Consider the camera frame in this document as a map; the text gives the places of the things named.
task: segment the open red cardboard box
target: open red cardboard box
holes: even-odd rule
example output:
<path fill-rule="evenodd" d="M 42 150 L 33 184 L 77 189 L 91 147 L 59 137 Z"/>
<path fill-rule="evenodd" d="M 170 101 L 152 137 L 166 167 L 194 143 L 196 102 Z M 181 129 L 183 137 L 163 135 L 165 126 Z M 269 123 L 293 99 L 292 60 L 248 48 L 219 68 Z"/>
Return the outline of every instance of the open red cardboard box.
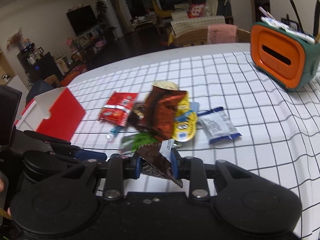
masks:
<path fill-rule="evenodd" d="M 68 88 L 56 88 L 36 96 L 16 127 L 70 141 L 84 115 L 85 110 Z"/>

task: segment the pile of snacks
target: pile of snacks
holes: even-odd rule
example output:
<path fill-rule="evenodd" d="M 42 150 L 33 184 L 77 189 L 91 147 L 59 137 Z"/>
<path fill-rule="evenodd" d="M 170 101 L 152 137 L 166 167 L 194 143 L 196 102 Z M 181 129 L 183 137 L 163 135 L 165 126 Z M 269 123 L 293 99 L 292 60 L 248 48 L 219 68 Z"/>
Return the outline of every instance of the pile of snacks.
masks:
<path fill-rule="evenodd" d="M 122 138 L 120 154 L 138 154 L 148 175 L 170 179 L 182 186 L 172 175 L 170 152 L 172 147 L 194 138 L 197 122 L 208 144 L 241 136 L 222 107 L 198 112 L 199 103 L 190 102 L 188 92 L 179 90 L 173 82 L 154 82 L 144 102 L 135 102 L 137 97 L 138 93 L 114 92 L 101 110 L 99 120 L 115 124 L 107 135 L 109 140 L 126 125 L 140 132 Z"/>

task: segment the white tablecloth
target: white tablecloth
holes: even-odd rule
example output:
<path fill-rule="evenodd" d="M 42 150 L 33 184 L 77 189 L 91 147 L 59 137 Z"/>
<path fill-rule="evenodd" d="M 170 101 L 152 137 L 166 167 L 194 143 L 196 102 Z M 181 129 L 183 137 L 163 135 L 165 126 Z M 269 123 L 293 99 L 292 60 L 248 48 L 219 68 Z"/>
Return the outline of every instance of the white tablecloth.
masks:
<path fill-rule="evenodd" d="M 208 145 L 201 127 L 195 138 L 179 148 L 181 156 L 205 163 L 224 159 L 291 189 L 302 201 L 303 212 L 295 233 L 305 239 L 320 234 L 320 84 L 314 79 L 296 92 L 287 93 L 253 66 L 249 52 L 188 57 L 102 75 L 73 83 L 69 89 L 86 110 L 72 143 L 86 149 L 116 153 L 128 127 L 110 143 L 112 125 L 97 121 L 100 109 L 113 91 L 139 92 L 143 100 L 153 81 L 170 80 L 189 91 L 200 110 L 223 106 L 242 134 L 235 141 Z M 215 195 L 213 180 L 208 180 Z M 127 180 L 125 190 L 166 192 L 183 190 L 168 180 L 141 175 Z"/>

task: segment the television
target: television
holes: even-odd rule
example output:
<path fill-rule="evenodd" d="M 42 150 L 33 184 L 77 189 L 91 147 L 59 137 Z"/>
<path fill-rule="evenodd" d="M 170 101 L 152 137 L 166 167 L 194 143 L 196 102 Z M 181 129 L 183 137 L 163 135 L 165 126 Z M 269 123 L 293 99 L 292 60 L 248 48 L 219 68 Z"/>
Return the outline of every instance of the television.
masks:
<path fill-rule="evenodd" d="M 90 5 L 68 12 L 67 17 L 76 35 L 98 23 Z"/>

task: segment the pink towel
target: pink towel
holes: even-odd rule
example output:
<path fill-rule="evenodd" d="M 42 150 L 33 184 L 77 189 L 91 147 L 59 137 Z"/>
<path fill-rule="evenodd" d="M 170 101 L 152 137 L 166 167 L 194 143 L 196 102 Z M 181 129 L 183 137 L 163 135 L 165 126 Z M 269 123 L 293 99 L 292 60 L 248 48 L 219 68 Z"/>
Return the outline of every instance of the pink towel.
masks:
<path fill-rule="evenodd" d="M 235 43 L 237 26 L 231 24 L 215 24 L 208 26 L 208 44 Z"/>

